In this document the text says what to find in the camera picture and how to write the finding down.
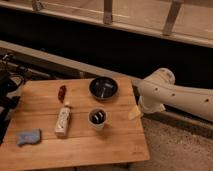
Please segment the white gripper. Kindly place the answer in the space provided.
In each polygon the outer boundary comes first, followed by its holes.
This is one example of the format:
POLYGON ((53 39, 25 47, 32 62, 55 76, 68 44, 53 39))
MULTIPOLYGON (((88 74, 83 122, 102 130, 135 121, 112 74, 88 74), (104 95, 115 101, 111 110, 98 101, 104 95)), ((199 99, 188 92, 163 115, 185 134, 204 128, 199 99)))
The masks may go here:
POLYGON ((138 117, 142 117, 143 113, 152 114, 156 112, 165 111, 165 106, 151 98, 140 96, 138 105, 135 105, 128 114, 129 120, 134 120, 138 117))

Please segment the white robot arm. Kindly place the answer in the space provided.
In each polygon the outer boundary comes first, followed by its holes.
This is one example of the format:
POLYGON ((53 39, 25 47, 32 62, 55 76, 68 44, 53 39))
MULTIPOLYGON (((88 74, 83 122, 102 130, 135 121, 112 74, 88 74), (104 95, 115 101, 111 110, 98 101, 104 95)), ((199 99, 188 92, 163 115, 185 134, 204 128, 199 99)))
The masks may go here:
POLYGON ((159 68, 140 81, 138 92, 138 105, 130 112, 130 120, 165 111, 168 105, 213 122, 213 89, 178 86, 167 68, 159 68))

